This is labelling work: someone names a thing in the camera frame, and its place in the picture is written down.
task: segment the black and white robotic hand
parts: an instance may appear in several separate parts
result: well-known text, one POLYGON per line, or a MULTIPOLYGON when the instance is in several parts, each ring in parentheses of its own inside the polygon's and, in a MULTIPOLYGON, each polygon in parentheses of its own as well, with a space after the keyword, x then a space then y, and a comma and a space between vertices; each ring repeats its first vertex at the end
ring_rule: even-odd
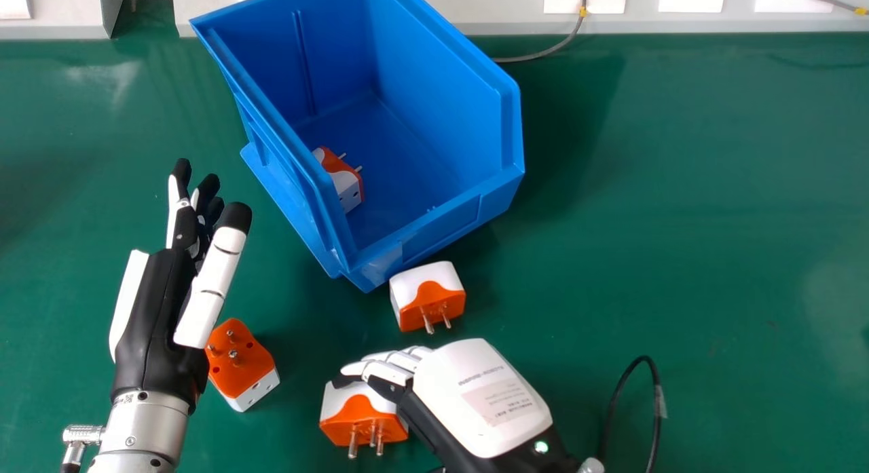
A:
POLYGON ((565 449, 546 402, 483 339, 365 356, 336 389, 366 381, 437 455, 442 473, 603 473, 565 449))
POLYGON ((115 362, 106 426, 71 425, 61 473, 77 473, 89 445, 89 473, 171 473, 181 459, 187 418, 208 380, 204 346, 223 309, 251 228, 251 208, 217 197, 205 176, 190 195, 190 163, 168 177, 166 247, 130 253, 109 330, 115 362))

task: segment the green table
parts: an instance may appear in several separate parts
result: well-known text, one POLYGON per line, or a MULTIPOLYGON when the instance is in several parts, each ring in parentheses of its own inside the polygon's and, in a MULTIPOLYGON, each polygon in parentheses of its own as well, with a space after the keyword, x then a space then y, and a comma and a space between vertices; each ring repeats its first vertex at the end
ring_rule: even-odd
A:
MULTIPOLYGON (((528 175, 505 216, 438 254, 468 311, 429 337, 399 333, 387 288, 326 277, 239 158, 217 66, 169 16, 140 3, 112 42, 0 45, 0 472, 56 470, 63 426, 106 419, 115 293, 128 251, 162 244, 180 155, 254 209, 223 316, 282 378, 246 414, 205 393, 182 471, 427 471, 416 441, 350 463, 317 428, 323 384, 367 352, 478 336, 581 457, 649 353, 669 409, 660 471, 869 468, 866 35, 592 37, 506 68, 528 175)), ((642 471, 651 415, 643 371, 610 471, 642 471)))

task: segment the blue plastic bin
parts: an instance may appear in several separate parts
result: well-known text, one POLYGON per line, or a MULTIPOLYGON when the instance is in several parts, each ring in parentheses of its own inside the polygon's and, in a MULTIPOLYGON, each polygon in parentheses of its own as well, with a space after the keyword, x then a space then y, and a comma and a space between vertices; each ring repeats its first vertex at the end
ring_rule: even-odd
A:
POLYGON ((423 0, 248 0, 192 24, 236 97, 242 157, 332 278, 373 290, 508 209, 519 88, 423 0), (363 167, 350 213, 320 146, 363 167))

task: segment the orange and white power adapter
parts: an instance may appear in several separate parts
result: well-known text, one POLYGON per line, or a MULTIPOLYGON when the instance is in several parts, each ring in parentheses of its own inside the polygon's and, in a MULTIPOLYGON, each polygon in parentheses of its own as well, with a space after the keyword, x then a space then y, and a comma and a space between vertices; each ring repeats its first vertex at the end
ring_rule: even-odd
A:
POLYGON ((211 332, 205 354, 208 380, 238 412, 247 411, 280 384, 274 359, 237 318, 211 332))
POLYGON ((351 168, 350 164, 344 161, 346 154, 335 155, 326 147, 318 147, 311 153, 332 178, 332 185, 335 185, 344 213, 349 213, 365 201, 363 177, 359 176, 359 171, 363 170, 363 167, 351 168))
POLYGON ((395 413, 395 404, 363 381, 335 389, 326 383, 320 409, 320 430, 335 446, 348 448, 356 459, 359 445, 367 443, 383 455, 383 444, 407 440, 407 424, 395 413))
POLYGON ((435 322, 452 328, 450 319, 465 312, 465 287, 453 263, 441 261, 389 278, 389 300, 401 331, 425 327, 434 334, 435 322))

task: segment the label sticker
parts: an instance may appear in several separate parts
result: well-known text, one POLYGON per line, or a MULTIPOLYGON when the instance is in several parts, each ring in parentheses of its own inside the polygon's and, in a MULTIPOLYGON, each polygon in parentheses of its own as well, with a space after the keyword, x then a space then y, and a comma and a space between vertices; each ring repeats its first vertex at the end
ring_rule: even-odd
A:
POLYGON ((539 409, 534 397, 515 377, 478 387, 462 398, 492 427, 539 409))

